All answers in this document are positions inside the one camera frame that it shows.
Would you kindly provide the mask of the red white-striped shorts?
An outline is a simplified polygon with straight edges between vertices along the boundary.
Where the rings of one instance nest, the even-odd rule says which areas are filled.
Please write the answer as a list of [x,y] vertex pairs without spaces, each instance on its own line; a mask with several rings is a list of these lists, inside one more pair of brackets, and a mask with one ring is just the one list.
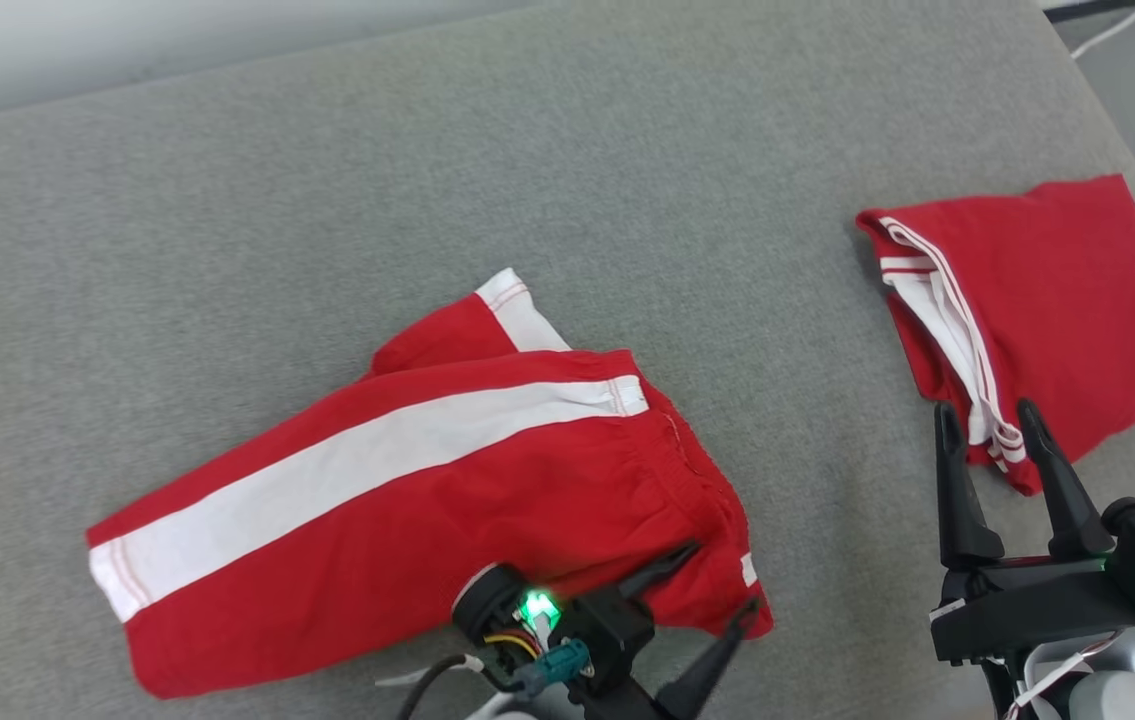
[[735,489],[627,350],[573,350],[504,269],[369,372],[86,533],[160,700],[279,683],[447,623],[507,562],[575,596],[695,541],[646,597],[718,634],[774,625]]

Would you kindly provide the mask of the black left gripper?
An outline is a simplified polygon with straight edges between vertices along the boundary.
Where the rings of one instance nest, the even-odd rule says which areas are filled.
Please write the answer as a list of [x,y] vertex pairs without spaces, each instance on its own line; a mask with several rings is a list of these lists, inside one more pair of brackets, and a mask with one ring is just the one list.
[[[639,600],[646,591],[667,581],[701,549],[695,539],[682,543],[617,581],[623,598]],[[722,676],[758,619],[760,600],[751,598],[728,620],[726,628],[686,671],[663,685],[655,701],[634,680],[608,692],[592,692],[579,683],[579,708],[585,720],[698,720]]]

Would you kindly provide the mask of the red white basketball jersey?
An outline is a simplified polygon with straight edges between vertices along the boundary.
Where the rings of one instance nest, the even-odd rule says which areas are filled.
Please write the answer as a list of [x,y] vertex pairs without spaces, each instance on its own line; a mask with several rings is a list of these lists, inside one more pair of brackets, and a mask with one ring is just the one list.
[[955,405],[970,464],[1042,491],[1018,402],[1067,460],[1135,425],[1135,200],[1121,176],[856,218],[923,397]]

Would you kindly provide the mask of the grey fabric sofa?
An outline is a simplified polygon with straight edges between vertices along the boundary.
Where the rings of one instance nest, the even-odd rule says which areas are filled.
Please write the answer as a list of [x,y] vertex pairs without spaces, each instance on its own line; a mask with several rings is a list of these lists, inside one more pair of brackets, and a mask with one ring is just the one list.
[[429,633],[168,701],[84,530],[512,266],[728,475],[777,625],[703,720],[992,720],[855,227],[1135,158],[1035,0],[532,6],[0,114],[0,720],[392,720]]

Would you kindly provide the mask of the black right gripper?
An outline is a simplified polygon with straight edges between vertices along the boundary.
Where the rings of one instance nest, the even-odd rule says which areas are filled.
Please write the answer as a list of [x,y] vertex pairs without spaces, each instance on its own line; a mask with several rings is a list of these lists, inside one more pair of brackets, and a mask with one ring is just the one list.
[[1000,561],[1003,542],[989,529],[968,470],[968,438],[955,405],[934,407],[939,561],[948,569],[931,620],[934,656],[951,665],[1025,653],[1135,626],[1135,602],[1098,559],[1111,534],[1078,474],[1029,397],[1018,400],[1027,457],[1039,471],[1050,516],[1050,559]]

